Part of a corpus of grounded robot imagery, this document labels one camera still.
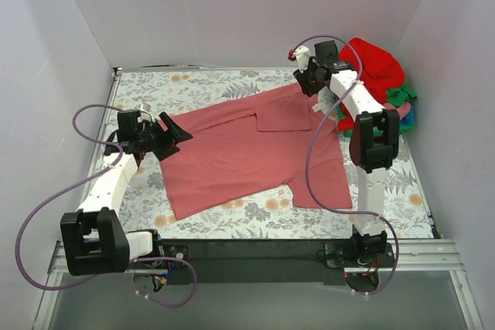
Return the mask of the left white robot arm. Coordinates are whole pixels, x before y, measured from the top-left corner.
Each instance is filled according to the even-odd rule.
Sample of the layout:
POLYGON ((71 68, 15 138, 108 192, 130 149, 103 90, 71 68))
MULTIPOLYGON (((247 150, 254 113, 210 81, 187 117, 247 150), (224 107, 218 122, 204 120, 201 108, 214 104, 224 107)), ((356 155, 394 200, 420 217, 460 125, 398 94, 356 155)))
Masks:
POLYGON ((104 142, 106 170, 73 213, 60 221, 68 271, 73 276, 120 273, 132 261, 158 267, 164 249, 157 230, 126 233, 118 218, 121 203, 144 157, 159 161, 179 152, 179 143, 192 139, 167 113, 157 118, 144 110, 121 111, 118 128, 104 142))

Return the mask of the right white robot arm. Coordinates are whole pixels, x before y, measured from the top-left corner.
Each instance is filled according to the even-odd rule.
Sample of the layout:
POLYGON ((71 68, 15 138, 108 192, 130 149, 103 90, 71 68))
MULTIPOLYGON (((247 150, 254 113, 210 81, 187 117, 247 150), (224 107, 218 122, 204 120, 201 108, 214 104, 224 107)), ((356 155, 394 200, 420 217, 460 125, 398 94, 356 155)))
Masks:
POLYGON ((354 122, 349 153, 358 175, 351 236, 328 243, 323 256, 330 267, 346 261, 363 267, 378 264, 382 256, 392 255, 387 249, 387 233, 393 228, 384 217, 384 182, 398 155, 399 114, 386 109, 365 87, 362 60, 353 66, 340 59, 336 37, 322 36, 321 40, 313 49, 297 44, 288 59, 298 65, 294 76, 304 94, 311 97, 327 88, 337 97, 330 109, 344 105, 349 111, 354 122))

